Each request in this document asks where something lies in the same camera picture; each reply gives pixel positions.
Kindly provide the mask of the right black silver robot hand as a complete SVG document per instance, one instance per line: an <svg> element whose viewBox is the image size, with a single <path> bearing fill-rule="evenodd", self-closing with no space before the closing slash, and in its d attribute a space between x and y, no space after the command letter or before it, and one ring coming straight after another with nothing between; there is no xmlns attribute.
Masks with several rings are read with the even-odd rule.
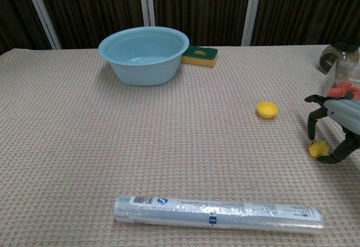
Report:
<svg viewBox="0 0 360 247"><path fill-rule="evenodd" d="M345 160L359 149L359 101L346 98L310 95L304 99L307 103L317 103L319 108L309 113L307 132L310 140L316 136L316 124L319 119L330 117L339 124L345 134L344 140L332 153L317 152L314 158L324 164L336 164Z"/></svg>

